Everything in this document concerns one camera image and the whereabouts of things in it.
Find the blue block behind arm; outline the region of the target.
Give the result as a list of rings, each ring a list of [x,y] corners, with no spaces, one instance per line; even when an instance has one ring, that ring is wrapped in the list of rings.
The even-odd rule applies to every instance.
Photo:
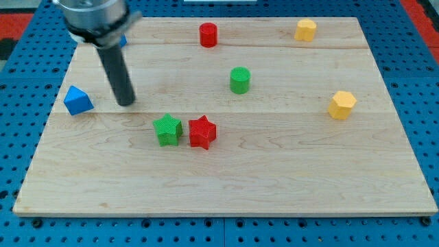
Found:
[[[123,35],[123,36],[121,37],[121,39],[120,39],[120,42],[119,42],[120,47],[124,47],[127,43],[128,43],[128,41],[127,41],[127,39],[126,39],[126,36]]]

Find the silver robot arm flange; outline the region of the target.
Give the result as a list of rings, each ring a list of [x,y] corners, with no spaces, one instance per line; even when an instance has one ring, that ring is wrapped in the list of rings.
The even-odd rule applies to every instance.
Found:
[[[62,11],[70,37],[98,49],[119,44],[121,37],[142,18],[126,0],[53,0]]]

